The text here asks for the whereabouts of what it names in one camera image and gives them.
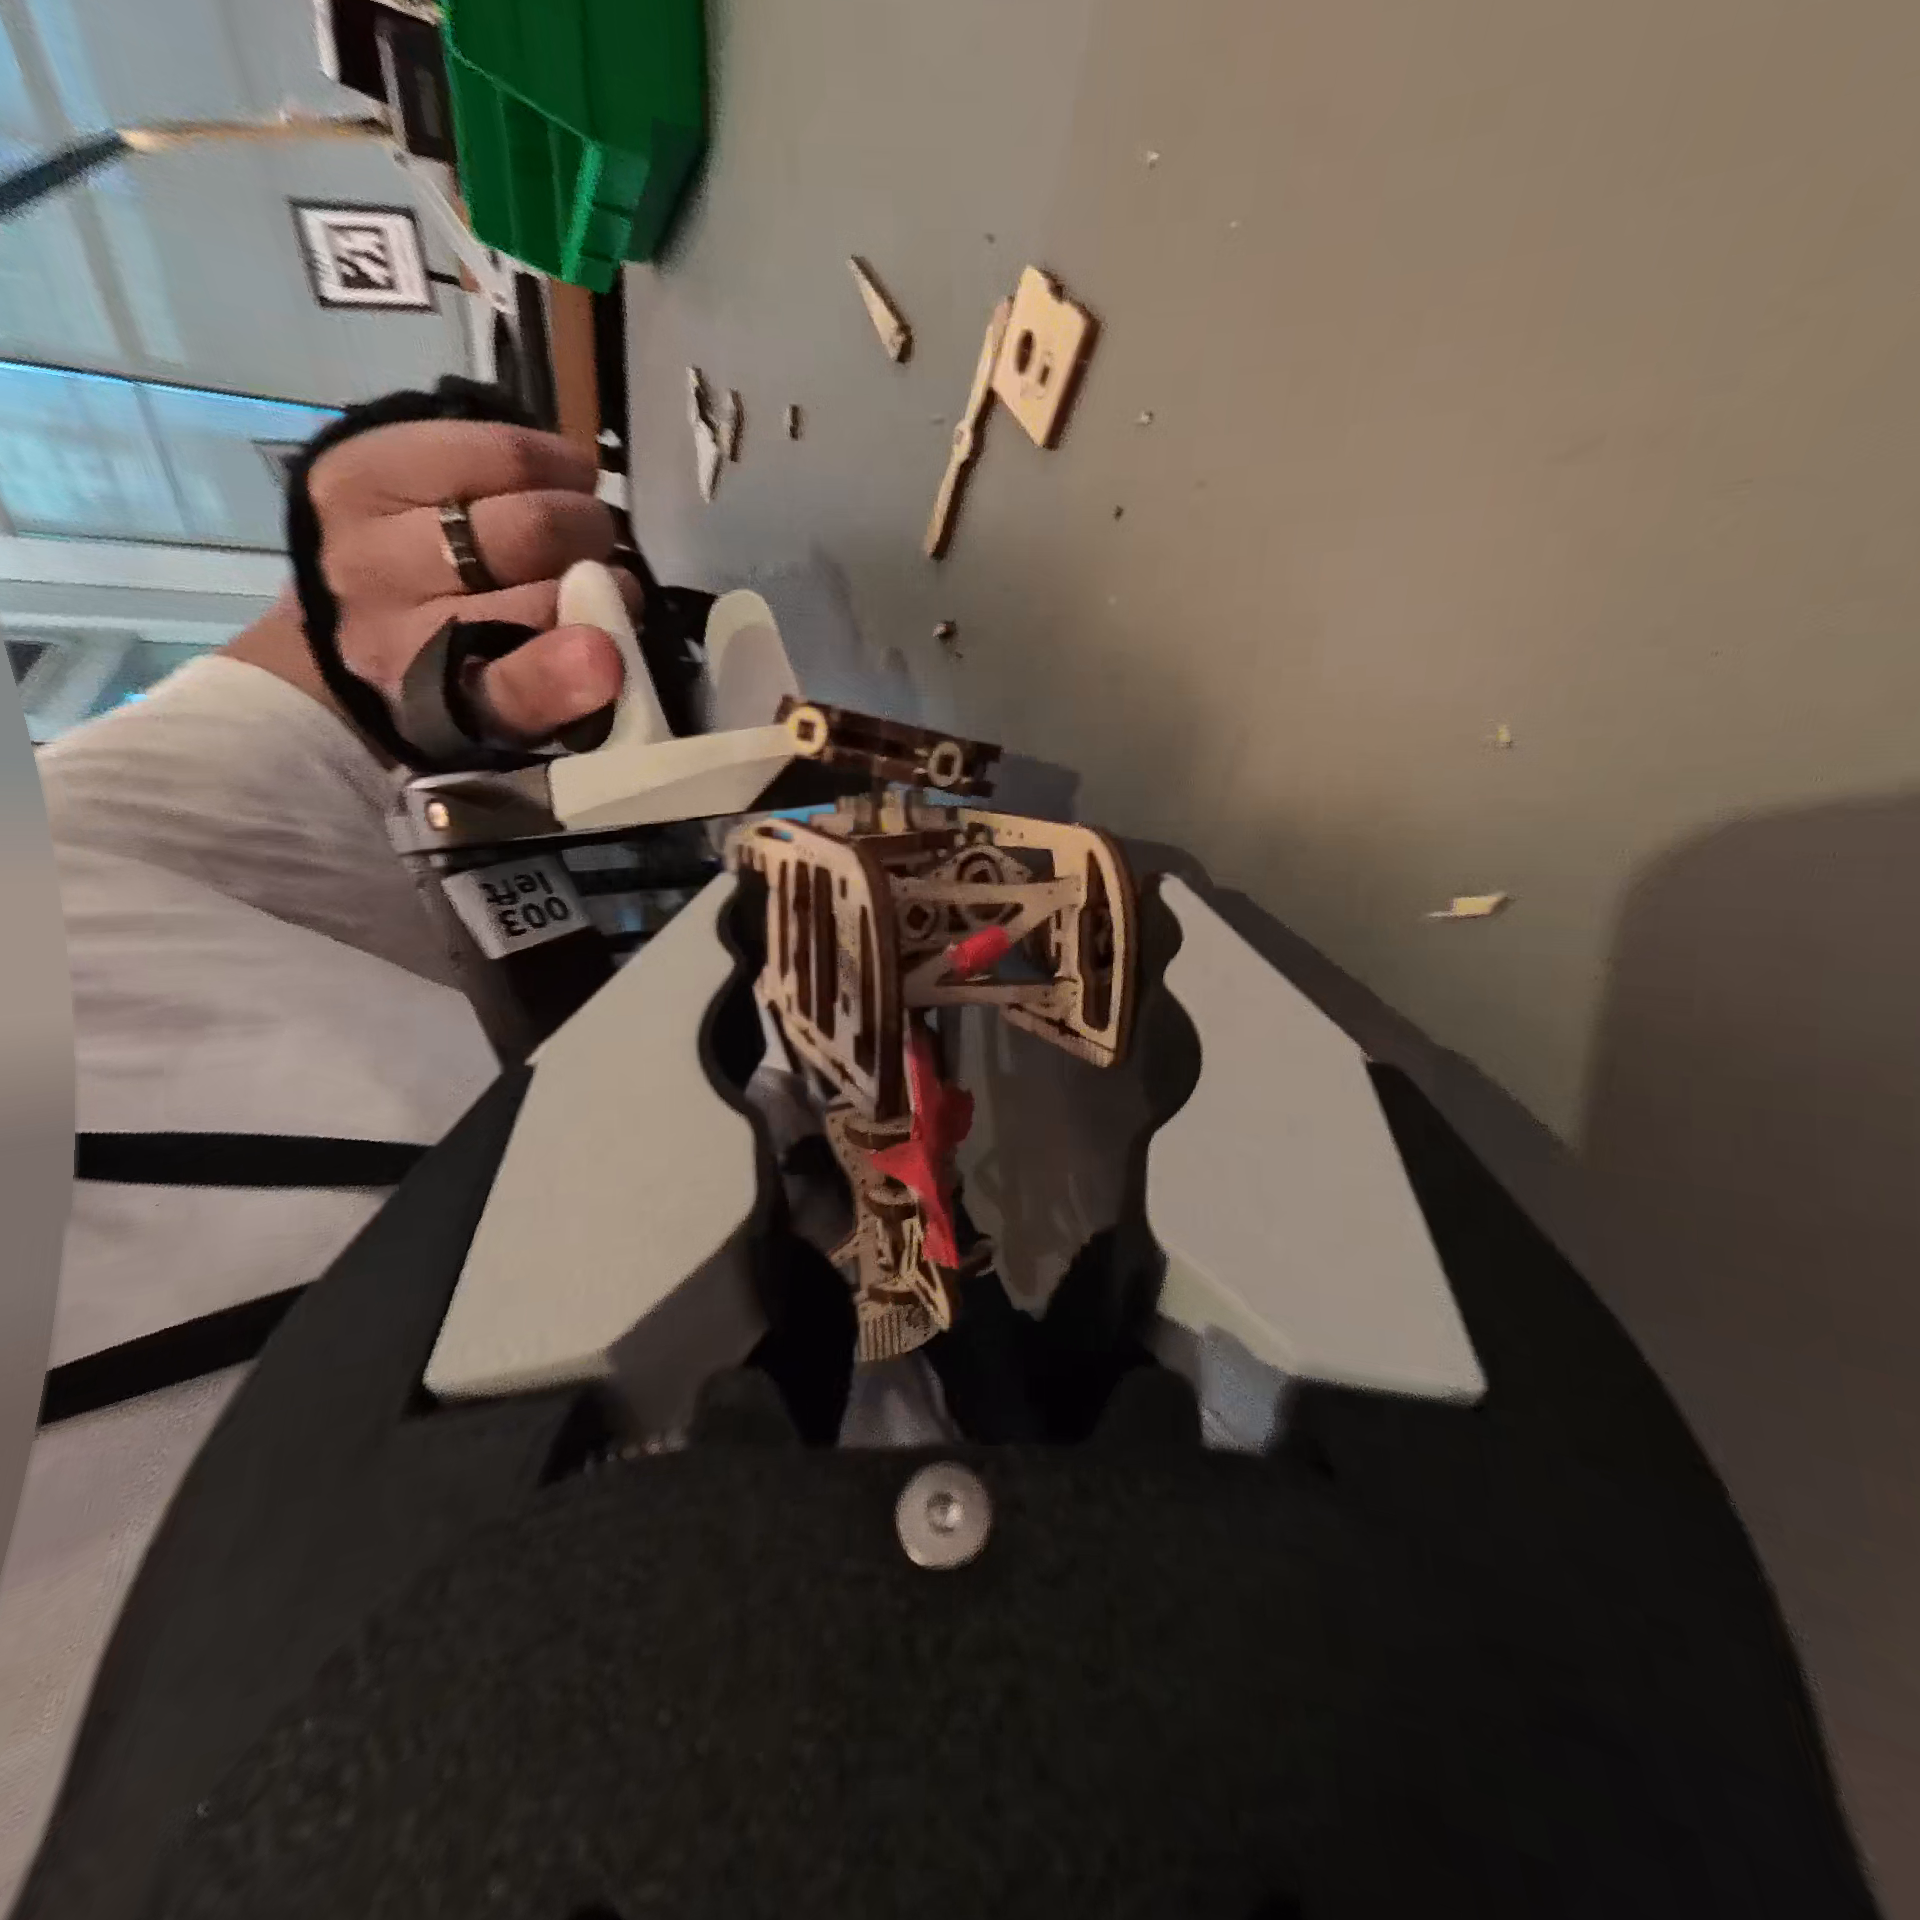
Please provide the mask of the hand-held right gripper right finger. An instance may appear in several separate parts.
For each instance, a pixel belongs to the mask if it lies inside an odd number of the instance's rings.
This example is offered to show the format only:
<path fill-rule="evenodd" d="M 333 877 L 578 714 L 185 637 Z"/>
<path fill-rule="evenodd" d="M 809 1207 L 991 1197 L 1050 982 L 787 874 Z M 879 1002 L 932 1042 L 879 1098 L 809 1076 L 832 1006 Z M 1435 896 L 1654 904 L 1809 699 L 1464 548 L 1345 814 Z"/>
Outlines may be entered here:
<path fill-rule="evenodd" d="M 1146 1147 L 1157 1355 L 1210 1443 L 1273 1443 L 1304 1388 L 1480 1405 L 1486 1374 L 1360 1044 L 1184 877 L 1163 974 L 1194 1086 Z"/>

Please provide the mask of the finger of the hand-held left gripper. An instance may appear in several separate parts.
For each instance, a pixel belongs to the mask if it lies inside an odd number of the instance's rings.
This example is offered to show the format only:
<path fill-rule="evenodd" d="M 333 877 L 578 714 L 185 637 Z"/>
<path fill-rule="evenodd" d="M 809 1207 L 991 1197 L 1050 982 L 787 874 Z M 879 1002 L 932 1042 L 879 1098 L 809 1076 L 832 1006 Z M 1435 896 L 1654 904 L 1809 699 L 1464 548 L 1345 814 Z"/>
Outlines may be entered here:
<path fill-rule="evenodd" d="M 800 762 L 787 725 L 703 731 L 654 746 L 607 743 L 547 762 L 546 811 L 565 834 L 732 819 Z"/>

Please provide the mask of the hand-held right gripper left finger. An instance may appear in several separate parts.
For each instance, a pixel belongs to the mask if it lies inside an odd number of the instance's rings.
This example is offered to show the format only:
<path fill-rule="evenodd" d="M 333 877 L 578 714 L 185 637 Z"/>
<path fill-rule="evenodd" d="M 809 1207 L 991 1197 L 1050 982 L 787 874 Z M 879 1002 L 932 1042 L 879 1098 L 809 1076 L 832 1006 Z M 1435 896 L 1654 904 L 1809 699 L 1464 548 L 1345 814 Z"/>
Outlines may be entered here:
<path fill-rule="evenodd" d="M 421 1386 L 444 1405 L 607 1388 L 695 1410 L 766 1362 L 794 1410 L 848 1408 L 848 1301 L 787 1241 L 766 1127 L 722 1070 L 737 877 L 713 877 L 530 1058 Z"/>

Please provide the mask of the wooden model biplane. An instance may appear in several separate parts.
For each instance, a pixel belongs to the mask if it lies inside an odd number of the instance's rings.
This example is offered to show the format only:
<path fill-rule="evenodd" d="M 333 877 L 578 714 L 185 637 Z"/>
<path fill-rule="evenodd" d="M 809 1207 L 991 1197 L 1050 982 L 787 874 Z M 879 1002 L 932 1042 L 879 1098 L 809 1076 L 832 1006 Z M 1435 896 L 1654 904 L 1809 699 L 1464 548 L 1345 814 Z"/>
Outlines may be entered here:
<path fill-rule="evenodd" d="M 932 1016 L 986 1008 L 1114 1067 L 1135 1018 L 1139 889 L 1104 828 L 983 806 L 998 749 L 782 695 L 797 762 L 853 791 L 806 823 L 735 828 L 763 884 L 758 1006 L 824 1105 L 853 1191 L 830 1253 L 853 1288 L 854 1362 L 953 1330 L 986 1266 L 955 1220 L 974 1093 Z"/>

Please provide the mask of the grey desk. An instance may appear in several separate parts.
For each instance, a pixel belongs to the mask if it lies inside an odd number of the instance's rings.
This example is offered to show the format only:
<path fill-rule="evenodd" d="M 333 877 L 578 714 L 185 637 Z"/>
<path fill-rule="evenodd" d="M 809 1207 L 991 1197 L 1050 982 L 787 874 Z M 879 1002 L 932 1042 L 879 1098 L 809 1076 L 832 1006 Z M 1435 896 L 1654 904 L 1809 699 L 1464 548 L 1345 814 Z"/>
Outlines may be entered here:
<path fill-rule="evenodd" d="M 1276 918 L 1668 1380 L 1915 1917 L 1915 3 L 713 3 L 708 60 L 644 547 Z M 1097 339 L 930 561 L 1024 269 Z"/>

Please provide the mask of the person's left hand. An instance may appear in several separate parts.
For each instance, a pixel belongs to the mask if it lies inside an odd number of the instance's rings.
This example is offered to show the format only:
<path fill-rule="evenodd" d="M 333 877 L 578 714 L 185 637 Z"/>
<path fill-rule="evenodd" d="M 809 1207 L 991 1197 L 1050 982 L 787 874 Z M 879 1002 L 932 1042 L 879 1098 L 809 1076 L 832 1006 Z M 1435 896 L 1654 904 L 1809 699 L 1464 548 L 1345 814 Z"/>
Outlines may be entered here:
<path fill-rule="evenodd" d="M 288 560 L 302 647 L 375 754 L 423 768 L 400 687 L 450 623 L 526 630 L 459 672 L 463 725 L 488 749 L 546 749 L 616 702 L 614 637 L 559 618 L 569 567 L 620 547 L 596 479 L 592 449 L 459 377 L 359 402 L 300 449 Z"/>

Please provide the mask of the white torn wrapper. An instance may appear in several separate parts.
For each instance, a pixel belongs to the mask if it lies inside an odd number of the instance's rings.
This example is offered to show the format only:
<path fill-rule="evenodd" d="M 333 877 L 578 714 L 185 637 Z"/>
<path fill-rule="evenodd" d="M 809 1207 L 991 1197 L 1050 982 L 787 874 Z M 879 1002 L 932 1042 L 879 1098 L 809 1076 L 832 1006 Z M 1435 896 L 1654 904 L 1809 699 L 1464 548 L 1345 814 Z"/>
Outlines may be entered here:
<path fill-rule="evenodd" d="M 685 370 L 685 419 L 691 436 L 695 489 L 704 506 L 715 502 L 726 473 L 741 460 L 744 397 L 737 389 L 715 385 L 704 370 Z"/>

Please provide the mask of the person's white shirt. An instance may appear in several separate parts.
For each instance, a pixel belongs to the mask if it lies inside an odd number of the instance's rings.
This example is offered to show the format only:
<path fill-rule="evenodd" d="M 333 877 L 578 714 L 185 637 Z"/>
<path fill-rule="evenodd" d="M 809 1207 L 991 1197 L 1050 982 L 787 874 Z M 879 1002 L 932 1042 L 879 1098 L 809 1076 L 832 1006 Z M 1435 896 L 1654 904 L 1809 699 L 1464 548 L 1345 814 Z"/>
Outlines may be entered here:
<path fill-rule="evenodd" d="M 39 751 L 88 1138 L 438 1143 L 495 1076 L 388 842 L 397 778 L 253 664 L 185 659 Z M 3 1570 L 3 1903 L 130 1577 L 243 1364 L 35 1438 Z"/>

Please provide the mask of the pointed wooden stick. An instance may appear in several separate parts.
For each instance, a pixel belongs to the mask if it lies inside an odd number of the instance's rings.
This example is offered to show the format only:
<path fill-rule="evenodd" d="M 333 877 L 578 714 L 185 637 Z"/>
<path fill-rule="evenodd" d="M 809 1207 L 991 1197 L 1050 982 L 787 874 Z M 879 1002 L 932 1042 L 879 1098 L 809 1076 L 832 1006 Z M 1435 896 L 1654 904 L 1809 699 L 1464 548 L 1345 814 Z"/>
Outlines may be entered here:
<path fill-rule="evenodd" d="M 891 290 L 881 283 L 881 279 L 872 270 L 872 266 L 862 255 L 848 255 L 844 269 L 848 269 L 848 279 L 858 290 L 862 311 L 868 315 L 868 322 L 875 329 L 881 354 L 895 367 L 904 367 L 915 354 L 915 329 L 910 329 L 902 304 L 891 296 Z"/>

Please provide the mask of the black white marker tag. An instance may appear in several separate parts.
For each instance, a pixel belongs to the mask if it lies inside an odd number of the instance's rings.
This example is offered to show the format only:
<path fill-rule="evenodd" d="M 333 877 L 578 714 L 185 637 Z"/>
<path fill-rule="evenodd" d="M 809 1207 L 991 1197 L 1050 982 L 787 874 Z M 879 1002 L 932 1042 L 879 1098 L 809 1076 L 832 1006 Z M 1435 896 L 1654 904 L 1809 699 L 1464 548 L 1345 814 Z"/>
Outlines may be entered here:
<path fill-rule="evenodd" d="M 430 315 L 435 274 L 418 214 L 365 204 L 289 204 L 302 279 L 333 315 Z"/>

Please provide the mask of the small square wooden plate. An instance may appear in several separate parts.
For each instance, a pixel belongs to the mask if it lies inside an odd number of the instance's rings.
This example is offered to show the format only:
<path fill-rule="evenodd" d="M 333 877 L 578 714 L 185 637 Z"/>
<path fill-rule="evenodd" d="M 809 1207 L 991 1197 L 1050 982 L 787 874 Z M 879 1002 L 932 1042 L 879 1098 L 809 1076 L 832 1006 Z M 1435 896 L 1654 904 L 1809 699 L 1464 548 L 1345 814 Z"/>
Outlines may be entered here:
<path fill-rule="evenodd" d="M 1034 449 L 1058 449 L 1095 339 L 1091 311 L 1041 269 L 1024 269 L 1004 304 L 990 392 Z"/>

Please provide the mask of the green plastic bin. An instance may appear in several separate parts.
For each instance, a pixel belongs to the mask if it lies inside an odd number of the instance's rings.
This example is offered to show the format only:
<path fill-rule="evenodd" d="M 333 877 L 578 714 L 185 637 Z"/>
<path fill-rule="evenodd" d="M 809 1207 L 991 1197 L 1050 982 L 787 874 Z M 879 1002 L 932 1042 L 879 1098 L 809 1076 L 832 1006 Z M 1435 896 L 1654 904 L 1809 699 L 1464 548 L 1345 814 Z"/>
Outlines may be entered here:
<path fill-rule="evenodd" d="M 708 146 L 704 3 L 444 3 L 466 227 L 607 294 L 654 260 Z"/>

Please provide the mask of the wooden propeller piece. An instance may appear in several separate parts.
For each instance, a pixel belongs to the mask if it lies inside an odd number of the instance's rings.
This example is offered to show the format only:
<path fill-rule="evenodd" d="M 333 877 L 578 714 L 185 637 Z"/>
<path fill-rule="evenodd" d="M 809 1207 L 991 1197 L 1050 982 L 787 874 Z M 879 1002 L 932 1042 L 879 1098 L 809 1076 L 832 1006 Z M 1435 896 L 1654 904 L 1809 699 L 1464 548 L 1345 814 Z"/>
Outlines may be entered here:
<path fill-rule="evenodd" d="M 939 561 L 948 555 L 948 547 L 953 536 L 955 502 L 963 500 L 963 488 L 966 488 L 966 476 L 976 463 L 986 419 L 996 402 L 996 367 L 998 367 L 998 354 L 1001 354 L 1001 344 L 1009 332 L 1013 308 L 1015 308 L 1013 296 L 996 301 L 996 308 L 990 311 L 986 329 L 983 329 L 974 381 L 969 381 L 966 402 L 955 415 L 955 424 L 953 424 L 953 436 L 948 443 L 948 468 L 944 468 L 939 488 L 932 493 L 930 519 L 923 529 L 919 548 L 923 548 L 923 560 L 930 560 L 930 561 Z"/>

